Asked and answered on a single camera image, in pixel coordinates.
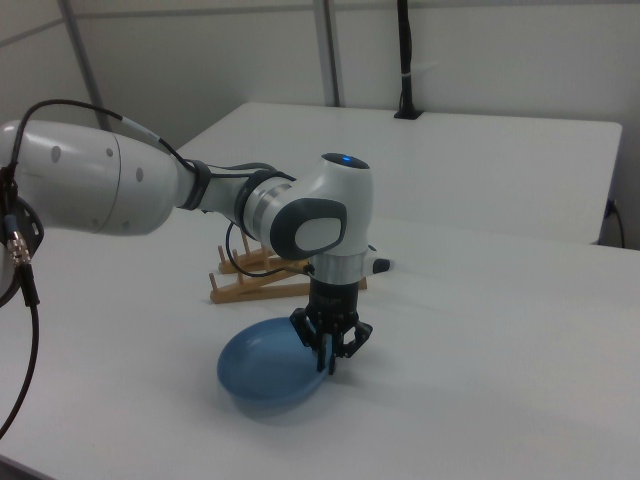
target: cable connector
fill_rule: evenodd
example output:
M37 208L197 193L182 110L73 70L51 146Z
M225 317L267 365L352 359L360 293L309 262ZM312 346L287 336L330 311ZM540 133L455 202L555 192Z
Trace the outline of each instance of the cable connector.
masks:
M17 269L22 265L31 263L31 254L27 242L18 230L18 221L15 215L4 217L4 228L7 232L7 249L11 254L13 266Z
M18 230L18 222L15 215L4 217L4 228L7 232L7 249L11 255L16 275L20 280L24 304L27 307L36 306L40 303L36 283L33 277L33 267L31 266L31 254L27 247L27 242Z

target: table surface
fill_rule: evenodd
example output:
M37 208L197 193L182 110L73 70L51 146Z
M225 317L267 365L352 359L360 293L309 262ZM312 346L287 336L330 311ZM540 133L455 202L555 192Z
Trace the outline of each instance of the table surface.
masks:
M609 122L248 103L183 147L223 166L263 161L296 177L327 152L371 165L374 214L595 243L621 126Z
M376 217L370 241L397 268L361 294L371 339L305 402L261 410L218 384L218 355L306 300L212 305L225 227L175 211L147 237L47 232L39 364L0 455L64 479L640 471L640 253ZM16 299L2 411L30 339Z

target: small black object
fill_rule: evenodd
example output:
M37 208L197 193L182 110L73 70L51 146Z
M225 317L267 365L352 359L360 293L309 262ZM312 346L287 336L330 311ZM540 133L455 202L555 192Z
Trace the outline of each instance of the small black object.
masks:
M199 160L191 160L191 163L195 167L194 173L196 178L195 182L193 182L193 187L191 187L191 192L189 192L187 201L180 207L184 210L195 210L198 208L211 180L211 170L209 170L207 165Z
M393 117L403 120L415 120L422 114L422 111L416 110L413 106L413 88L411 86L412 43L407 0L398 0L398 33L400 36L402 94L400 96L400 106Z
M373 262L373 273L388 272L391 268L391 262L385 258L378 258Z
M360 321L358 282L349 285L329 285L311 279L309 305L297 308L290 317L300 341L318 353L317 370L326 365L325 335L331 336L329 375L336 370L336 358L352 357L369 340L373 327ZM345 334L354 329L354 340L344 343Z

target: white table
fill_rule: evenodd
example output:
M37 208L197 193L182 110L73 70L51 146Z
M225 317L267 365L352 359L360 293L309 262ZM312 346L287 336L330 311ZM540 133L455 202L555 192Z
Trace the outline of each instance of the white table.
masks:
M640 471L638 252L376 218L398 268L361 294L370 341L304 403L260 411L218 385L218 354L306 301L212 305L225 225L176 211L144 238L47 232L39 365L0 455L61 479ZM0 327L8 411L30 342L19 298Z

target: blue bowl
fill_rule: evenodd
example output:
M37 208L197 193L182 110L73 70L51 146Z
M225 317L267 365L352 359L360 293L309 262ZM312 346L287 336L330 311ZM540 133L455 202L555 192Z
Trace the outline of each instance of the blue bowl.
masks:
M327 345L327 357L331 354ZM218 358L218 380L234 397L265 407L287 405L310 395L327 376L300 342L288 318L265 320L241 331Z

